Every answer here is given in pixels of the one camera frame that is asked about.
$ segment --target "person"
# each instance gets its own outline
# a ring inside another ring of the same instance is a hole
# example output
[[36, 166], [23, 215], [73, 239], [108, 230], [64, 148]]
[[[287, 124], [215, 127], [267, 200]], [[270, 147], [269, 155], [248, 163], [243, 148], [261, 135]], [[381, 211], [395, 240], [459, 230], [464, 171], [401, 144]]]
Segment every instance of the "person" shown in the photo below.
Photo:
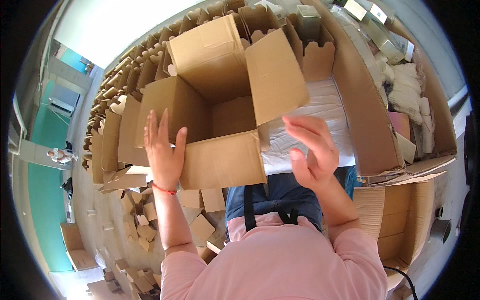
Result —
[[59, 150], [58, 148], [53, 148], [47, 152], [47, 156], [51, 157], [54, 162], [61, 164], [66, 164], [72, 160], [78, 160], [77, 154], [68, 149]]
[[[228, 239], [207, 265], [198, 255], [175, 196], [187, 128], [168, 142], [168, 110], [147, 118], [145, 148], [154, 178], [158, 227], [165, 250], [162, 299], [385, 299], [387, 276], [377, 242], [333, 173], [338, 150], [322, 119], [283, 117], [289, 135], [309, 148], [290, 150], [293, 174], [263, 185], [230, 188]], [[321, 215], [329, 240], [321, 232]]]

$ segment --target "forearm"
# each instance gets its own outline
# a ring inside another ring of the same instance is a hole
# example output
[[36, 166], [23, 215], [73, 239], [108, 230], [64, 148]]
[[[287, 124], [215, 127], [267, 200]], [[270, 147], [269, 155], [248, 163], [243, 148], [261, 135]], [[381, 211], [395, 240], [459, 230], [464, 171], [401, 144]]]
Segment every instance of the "forearm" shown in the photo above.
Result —
[[357, 209], [335, 176], [314, 190], [328, 225], [328, 235], [332, 242], [343, 231], [360, 228]]
[[177, 251], [197, 254], [190, 227], [176, 196], [154, 189], [158, 230], [165, 256]]

